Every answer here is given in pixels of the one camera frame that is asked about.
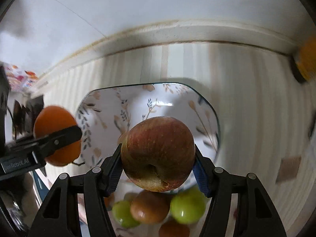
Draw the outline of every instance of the orange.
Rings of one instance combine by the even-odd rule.
[[[74,125],[77,123],[69,111],[59,106],[48,106],[40,112],[35,120],[34,136],[40,138]],[[65,166],[77,159],[80,151],[81,140],[56,150],[45,160],[54,166]]]
[[[114,192],[112,192],[110,194],[110,196],[107,198],[107,197],[104,197],[104,205],[106,208],[111,208],[114,204]]]
[[[316,77],[316,37],[312,36],[301,47],[300,61],[297,67],[301,75],[308,81]]]

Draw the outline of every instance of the white bowl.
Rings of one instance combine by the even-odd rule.
[[[100,165],[106,157],[113,155],[122,135],[139,122],[156,116],[174,117],[186,124],[202,155],[215,161],[220,136],[217,115],[198,92],[178,83],[130,85],[90,92],[76,113],[76,121],[83,131],[81,159],[90,168]],[[191,172],[179,188],[166,193],[175,194],[195,184]],[[127,192],[140,191],[142,189],[123,172],[114,193],[115,201],[123,200]],[[190,236],[199,235],[206,213],[198,223],[189,226]],[[111,211],[109,216],[118,236],[158,236],[161,226],[161,223],[141,224],[133,229],[123,229],[115,222]]]

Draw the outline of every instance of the clementine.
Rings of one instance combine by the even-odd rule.
[[[76,121],[69,111],[59,106],[48,106],[40,112],[35,120],[34,136],[40,138],[74,125],[77,125]],[[56,150],[45,160],[54,166],[65,166],[77,159],[80,151],[81,140]]]
[[[105,204],[105,207],[110,209],[113,204],[114,204],[114,192],[112,192],[110,194],[110,196],[107,198],[107,197],[104,197],[104,204]]]

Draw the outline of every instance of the orange object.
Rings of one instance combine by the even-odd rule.
[[[307,81],[316,77],[316,37],[313,36],[301,47],[297,68]]]
[[[189,237],[190,228],[187,225],[171,220],[160,227],[158,234],[159,237]]]
[[[69,111],[58,106],[48,106],[40,112],[35,120],[34,136],[40,138],[74,125],[77,125],[76,121]],[[56,150],[53,155],[45,158],[45,160],[54,166],[65,166],[77,159],[80,151],[81,141],[77,141]]]
[[[112,192],[108,198],[104,197],[104,205],[107,209],[112,208],[112,206],[114,204],[114,199],[115,199],[114,192]]]
[[[25,71],[25,73],[29,76],[36,76],[36,74],[32,71]]]

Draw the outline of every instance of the red apple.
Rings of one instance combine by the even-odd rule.
[[[174,220],[164,223],[159,229],[159,237],[189,237],[190,228]]]
[[[144,224],[162,222],[169,213],[170,202],[167,194],[144,190],[131,203],[132,217]]]
[[[172,117],[154,117],[134,126],[121,148],[123,169],[137,186],[169,191],[188,178],[195,159],[193,136]]]

